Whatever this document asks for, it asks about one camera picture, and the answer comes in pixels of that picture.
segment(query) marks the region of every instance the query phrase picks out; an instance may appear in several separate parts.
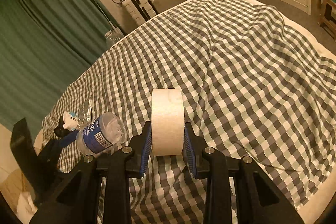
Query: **bottle label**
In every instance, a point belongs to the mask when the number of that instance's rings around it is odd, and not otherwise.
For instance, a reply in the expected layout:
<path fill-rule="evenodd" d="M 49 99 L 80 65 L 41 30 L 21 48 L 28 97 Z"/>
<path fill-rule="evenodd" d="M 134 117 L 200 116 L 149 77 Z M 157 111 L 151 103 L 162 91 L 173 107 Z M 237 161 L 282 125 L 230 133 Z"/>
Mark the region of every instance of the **bottle label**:
<path fill-rule="evenodd" d="M 100 117 L 95 119 L 83 129 L 83 140 L 87 148 L 95 154 L 98 154 L 113 145 L 101 132 L 99 118 Z"/>

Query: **roll of tape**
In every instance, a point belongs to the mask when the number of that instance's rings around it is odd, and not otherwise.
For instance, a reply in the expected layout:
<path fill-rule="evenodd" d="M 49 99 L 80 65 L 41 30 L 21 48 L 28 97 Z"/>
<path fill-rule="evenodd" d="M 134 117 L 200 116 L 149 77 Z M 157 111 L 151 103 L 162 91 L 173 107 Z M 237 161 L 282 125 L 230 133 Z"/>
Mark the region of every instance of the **roll of tape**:
<path fill-rule="evenodd" d="M 184 138 L 181 91 L 154 89 L 152 93 L 152 151 L 155 156 L 180 155 Z"/>

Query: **plastic water bottle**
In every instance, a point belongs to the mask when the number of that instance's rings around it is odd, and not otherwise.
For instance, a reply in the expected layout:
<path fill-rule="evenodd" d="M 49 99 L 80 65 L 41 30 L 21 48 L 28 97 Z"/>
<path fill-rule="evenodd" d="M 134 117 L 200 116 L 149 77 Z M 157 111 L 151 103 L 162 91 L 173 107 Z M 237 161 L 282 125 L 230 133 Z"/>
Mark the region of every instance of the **plastic water bottle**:
<path fill-rule="evenodd" d="M 122 121 L 115 114 L 106 112 L 79 131 L 76 142 L 83 156 L 98 157 L 124 143 L 125 138 L 126 129 Z"/>
<path fill-rule="evenodd" d="M 107 48 L 111 48 L 115 43 L 121 40 L 124 36 L 116 31 L 108 31 L 105 34 Z"/>

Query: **checkered bedspread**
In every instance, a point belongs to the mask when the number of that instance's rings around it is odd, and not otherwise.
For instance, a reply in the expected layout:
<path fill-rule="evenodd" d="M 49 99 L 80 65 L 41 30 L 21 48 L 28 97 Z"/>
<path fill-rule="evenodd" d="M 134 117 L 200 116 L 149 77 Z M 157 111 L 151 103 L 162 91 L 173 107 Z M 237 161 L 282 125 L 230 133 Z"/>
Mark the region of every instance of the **checkered bedspread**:
<path fill-rule="evenodd" d="M 152 89 L 177 88 L 195 133 L 227 156 L 251 155 L 297 208 L 334 166 L 335 69 L 274 7 L 191 0 L 139 27 L 72 83 L 43 121 L 44 144 L 63 111 L 89 96 L 93 117 L 114 112 L 129 140 L 150 120 Z M 79 159 L 73 143 L 60 169 Z M 130 181 L 133 222 L 201 223 L 205 185 L 182 156 L 151 155 L 145 177 Z"/>

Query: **barcode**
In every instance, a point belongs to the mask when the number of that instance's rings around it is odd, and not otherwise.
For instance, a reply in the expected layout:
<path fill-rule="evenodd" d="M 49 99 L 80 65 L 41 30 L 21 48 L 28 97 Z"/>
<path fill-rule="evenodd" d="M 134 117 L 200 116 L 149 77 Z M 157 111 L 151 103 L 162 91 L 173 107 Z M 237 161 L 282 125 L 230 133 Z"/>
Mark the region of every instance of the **barcode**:
<path fill-rule="evenodd" d="M 100 143 L 101 146 L 103 146 L 105 148 L 109 148 L 110 146 L 112 146 L 112 144 L 107 139 L 105 139 L 105 137 L 100 132 L 98 132 L 95 135 L 95 138 L 96 138 L 97 142 Z"/>

